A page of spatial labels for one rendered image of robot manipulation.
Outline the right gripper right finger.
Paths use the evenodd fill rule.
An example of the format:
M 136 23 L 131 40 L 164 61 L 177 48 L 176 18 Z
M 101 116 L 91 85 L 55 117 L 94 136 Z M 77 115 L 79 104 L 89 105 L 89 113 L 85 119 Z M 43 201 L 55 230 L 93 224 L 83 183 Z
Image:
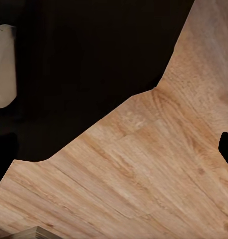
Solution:
M 228 163 L 228 133 L 222 133 L 219 141 L 218 150 Z

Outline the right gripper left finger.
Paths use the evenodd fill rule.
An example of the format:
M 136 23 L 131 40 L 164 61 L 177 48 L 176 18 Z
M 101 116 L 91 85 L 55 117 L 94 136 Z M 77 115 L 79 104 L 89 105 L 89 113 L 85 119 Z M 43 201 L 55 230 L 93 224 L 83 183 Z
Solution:
M 0 136 L 0 182 L 19 152 L 19 142 L 15 132 Z

